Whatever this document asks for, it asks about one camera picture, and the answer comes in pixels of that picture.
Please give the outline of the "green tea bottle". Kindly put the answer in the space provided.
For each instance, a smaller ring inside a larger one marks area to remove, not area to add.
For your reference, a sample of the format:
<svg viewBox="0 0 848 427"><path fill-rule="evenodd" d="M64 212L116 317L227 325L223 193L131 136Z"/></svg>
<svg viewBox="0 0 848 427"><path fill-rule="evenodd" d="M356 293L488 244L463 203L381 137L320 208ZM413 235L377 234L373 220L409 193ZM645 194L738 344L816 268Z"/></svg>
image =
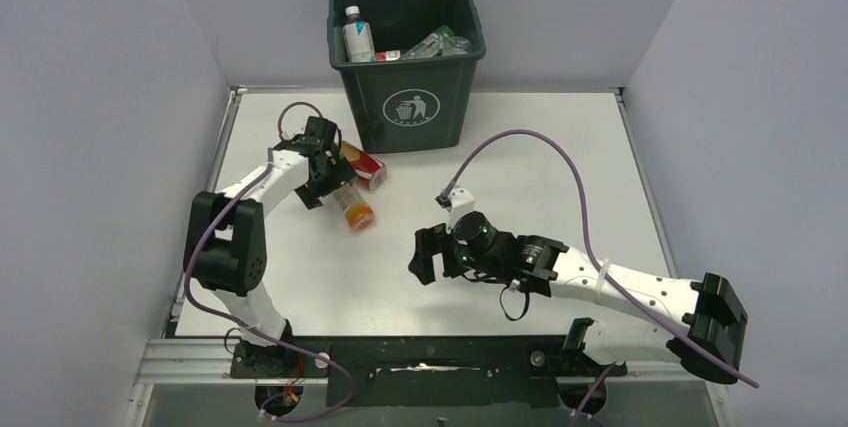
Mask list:
<svg viewBox="0 0 848 427"><path fill-rule="evenodd" d="M412 48L402 53L401 60L416 60L438 56L455 56L470 53L471 41L456 35L446 26L440 26L419 41Z"/></svg>

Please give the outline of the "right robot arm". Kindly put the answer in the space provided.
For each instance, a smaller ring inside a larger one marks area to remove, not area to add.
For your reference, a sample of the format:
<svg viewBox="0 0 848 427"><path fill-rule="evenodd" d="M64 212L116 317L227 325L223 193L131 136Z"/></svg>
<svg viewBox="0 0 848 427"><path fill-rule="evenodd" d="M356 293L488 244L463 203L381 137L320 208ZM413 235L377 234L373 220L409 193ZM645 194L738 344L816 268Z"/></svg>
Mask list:
<svg viewBox="0 0 848 427"><path fill-rule="evenodd" d="M740 363L748 314L720 275L675 279L593 260L561 241L500 231L477 211L453 227L416 231L408 270L423 285L436 279L435 256L441 256L446 278L472 275L524 296L580 300L640 320L635 328L574 321L575 338L562 347L572 372L639 360L677 363L719 384L744 378Z"/></svg>

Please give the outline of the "red white label bottle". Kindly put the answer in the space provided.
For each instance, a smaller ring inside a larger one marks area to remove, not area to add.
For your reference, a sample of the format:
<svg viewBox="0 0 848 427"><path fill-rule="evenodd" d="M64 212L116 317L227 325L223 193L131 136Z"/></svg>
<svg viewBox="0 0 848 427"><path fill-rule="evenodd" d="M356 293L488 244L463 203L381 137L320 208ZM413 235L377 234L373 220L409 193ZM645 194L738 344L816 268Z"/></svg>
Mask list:
<svg viewBox="0 0 848 427"><path fill-rule="evenodd" d="M400 50L387 50L387 51L378 51L375 53L375 59L377 62L392 62L400 60L402 57L402 52Z"/></svg>

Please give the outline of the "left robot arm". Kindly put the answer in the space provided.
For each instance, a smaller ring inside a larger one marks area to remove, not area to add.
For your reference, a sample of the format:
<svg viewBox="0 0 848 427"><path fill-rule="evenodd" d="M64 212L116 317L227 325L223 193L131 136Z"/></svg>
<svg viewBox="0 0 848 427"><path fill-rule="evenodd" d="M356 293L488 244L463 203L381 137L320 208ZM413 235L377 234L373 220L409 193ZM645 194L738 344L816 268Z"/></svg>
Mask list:
<svg viewBox="0 0 848 427"><path fill-rule="evenodd" d="M289 347L289 321L264 284L265 218L290 194L307 209L352 181L336 123L311 116L302 133L268 148L261 165L221 192L192 200L184 254L184 295L195 308L235 323L257 347Z"/></svg>

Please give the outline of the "light blue label bottle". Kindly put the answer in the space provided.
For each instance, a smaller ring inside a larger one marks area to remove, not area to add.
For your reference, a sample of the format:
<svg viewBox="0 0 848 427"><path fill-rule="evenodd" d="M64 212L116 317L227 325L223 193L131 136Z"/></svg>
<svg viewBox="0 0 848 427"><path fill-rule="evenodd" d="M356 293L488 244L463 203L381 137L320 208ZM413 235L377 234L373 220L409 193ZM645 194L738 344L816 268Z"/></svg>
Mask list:
<svg viewBox="0 0 848 427"><path fill-rule="evenodd" d="M346 7L345 16L342 33L348 60L352 63L375 62L376 51L370 24L362 18L359 7Z"/></svg>

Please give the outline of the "orange drink bottle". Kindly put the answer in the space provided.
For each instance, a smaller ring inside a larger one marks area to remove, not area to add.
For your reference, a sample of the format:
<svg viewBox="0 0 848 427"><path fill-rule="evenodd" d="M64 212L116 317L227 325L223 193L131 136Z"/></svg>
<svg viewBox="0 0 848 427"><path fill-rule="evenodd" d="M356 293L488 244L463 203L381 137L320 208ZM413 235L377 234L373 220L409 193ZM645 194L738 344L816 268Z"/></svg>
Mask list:
<svg viewBox="0 0 848 427"><path fill-rule="evenodd" d="M340 208L351 231L361 232L373 224L375 213L353 184L342 185L331 197Z"/></svg>

